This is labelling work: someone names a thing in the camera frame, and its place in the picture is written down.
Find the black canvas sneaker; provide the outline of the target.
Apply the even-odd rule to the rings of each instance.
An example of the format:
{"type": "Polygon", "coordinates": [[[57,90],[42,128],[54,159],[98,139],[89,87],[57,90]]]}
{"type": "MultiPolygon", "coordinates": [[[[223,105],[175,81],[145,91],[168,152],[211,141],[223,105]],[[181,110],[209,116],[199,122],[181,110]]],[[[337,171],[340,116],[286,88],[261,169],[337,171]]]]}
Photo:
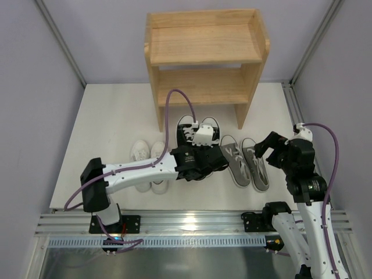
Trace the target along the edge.
{"type": "Polygon", "coordinates": [[[191,115],[184,115],[179,119],[176,127],[177,147],[188,146],[190,148],[194,148],[192,141],[194,139],[196,129],[192,127],[193,123],[194,119],[191,115]]]}
{"type": "Polygon", "coordinates": [[[220,145],[221,133],[217,120],[214,117],[206,117],[202,123],[209,124],[213,128],[212,145],[220,145]]]}

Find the white sneaker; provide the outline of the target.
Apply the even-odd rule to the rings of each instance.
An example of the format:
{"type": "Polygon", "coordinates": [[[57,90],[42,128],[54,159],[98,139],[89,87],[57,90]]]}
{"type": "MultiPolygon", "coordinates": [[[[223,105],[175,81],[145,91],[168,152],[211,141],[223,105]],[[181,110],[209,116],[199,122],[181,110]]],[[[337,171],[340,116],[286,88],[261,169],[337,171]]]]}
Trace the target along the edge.
{"type": "MultiPolygon", "coordinates": [[[[160,158],[165,148],[165,144],[162,141],[154,143],[151,148],[151,158],[160,158]]],[[[165,194],[169,188],[169,182],[167,180],[151,182],[151,188],[154,194],[165,194]]]]}
{"type": "MultiPolygon", "coordinates": [[[[132,162],[147,160],[150,158],[150,149],[148,144],[143,140],[138,140],[134,143],[130,152],[130,160],[132,162]]],[[[151,189],[150,183],[138,184],[135,186],[138,192],[144,193],[151,189]]]]}

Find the wooden two-tier shoe shelf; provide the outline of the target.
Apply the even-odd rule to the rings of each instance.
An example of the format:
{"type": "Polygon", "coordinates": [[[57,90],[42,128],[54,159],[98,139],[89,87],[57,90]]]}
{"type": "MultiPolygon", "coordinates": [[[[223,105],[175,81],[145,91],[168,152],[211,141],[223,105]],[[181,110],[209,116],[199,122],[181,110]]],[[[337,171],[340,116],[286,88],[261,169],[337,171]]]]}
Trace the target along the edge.
{"type": "Polygon", "coordinates": [[[233,105],[243,128],[270,52],[257,9],[148,13],[144,56],[159,128],[166,105],[233,105]],[[167,100],[172,89],[188,98],[167,100]]]}

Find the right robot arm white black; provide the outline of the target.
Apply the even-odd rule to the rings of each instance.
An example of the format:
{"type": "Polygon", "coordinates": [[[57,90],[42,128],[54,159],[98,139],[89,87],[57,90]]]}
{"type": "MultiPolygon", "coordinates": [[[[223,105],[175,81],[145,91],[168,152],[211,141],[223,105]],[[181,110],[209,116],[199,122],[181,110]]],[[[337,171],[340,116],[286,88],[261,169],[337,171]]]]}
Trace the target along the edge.
{"type": "Polygon", "coordinates": [[[296,278],[348,278],[338,252],[331,221],[331,184],[315,172],[313,134],[298,124],[294,136],[271,132],[255,145],[261,158],[271,148],[268,164],[285,174],[287,189],[297,205],[305,233],[299,231],[285,202],[270,202],[263,208],[264,220],[284,242],[297,273],[296,278]]]}

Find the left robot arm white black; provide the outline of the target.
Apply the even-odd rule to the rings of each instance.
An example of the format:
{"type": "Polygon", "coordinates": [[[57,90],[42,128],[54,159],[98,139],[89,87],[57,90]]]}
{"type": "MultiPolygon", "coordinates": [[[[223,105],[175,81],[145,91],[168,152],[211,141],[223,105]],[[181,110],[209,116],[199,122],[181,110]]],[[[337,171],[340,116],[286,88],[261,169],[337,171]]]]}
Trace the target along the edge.
{"type": "Polygon", "coordinates": [[[127,164],[103,164],[93,158],[80,176],[83,211],[98,216],[104,227],[123,223],[120,208],[111,194],[138,184],[155,181],[199,181],[228,167],[219,146],[182,145],[161,159],[127,164]]]}

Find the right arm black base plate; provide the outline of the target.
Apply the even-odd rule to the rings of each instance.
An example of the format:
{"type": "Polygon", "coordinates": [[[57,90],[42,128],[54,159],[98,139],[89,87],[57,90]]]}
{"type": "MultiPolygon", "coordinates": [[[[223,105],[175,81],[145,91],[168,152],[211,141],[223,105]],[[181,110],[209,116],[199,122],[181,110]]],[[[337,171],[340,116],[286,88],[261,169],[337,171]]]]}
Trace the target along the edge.
{"type": "Polygon", "coordinates": [[[270,232],[262,213],[243,212],[241,219],[246,233],[266,233],[270,232]]]}

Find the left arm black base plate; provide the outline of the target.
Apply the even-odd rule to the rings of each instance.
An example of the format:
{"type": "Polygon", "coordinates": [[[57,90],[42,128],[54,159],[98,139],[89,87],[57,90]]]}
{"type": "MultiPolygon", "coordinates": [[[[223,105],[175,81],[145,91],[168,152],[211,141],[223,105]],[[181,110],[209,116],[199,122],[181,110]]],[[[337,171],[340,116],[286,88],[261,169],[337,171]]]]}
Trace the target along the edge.
{"type": "MultiPolygon", "coordinates": [[[[104,226],[109,234],[139,234],[141,225],[140,215],[123,214],[118,223],[104,226]]],[[[103,234],[97,216],[92,216],[88,232],[90,234],[103,234]]]]}

